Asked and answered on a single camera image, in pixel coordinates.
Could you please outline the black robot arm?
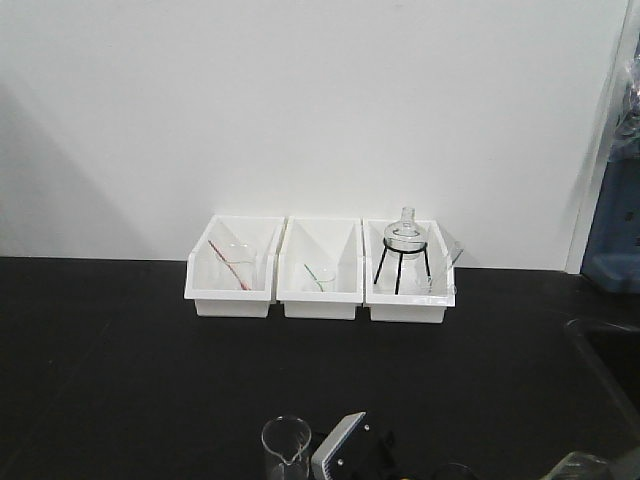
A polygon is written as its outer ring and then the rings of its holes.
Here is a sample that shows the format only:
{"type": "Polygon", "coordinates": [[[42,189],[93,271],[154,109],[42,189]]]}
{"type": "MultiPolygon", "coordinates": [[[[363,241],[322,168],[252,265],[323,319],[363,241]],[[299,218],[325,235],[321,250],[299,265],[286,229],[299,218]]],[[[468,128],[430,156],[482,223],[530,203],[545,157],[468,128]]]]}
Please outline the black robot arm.
{"type": "MultiPolygon", "coordinates": [[[[339,479],[480,479],[469,466],[459,462],[437,466],[428,476],[410,473],[396,462],[388,436],[358,431],[332,461],[339,479]]],[[[570,452],[541,479],[638,479],[639,449],[614,460],[585,452],[570,452]]]]}

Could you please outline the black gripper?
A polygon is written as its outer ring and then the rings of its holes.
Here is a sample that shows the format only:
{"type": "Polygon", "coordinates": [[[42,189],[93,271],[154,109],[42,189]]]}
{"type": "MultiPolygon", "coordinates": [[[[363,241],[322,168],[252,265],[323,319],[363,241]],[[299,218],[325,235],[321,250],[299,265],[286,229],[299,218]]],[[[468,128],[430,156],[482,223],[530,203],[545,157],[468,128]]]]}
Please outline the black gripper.
{"type": "Polygon", "coordinates": [[[398,463],[394,457],[395,435],[359,432],[347,443],[344,455],[348,479],[398,479],[398,463]]]}

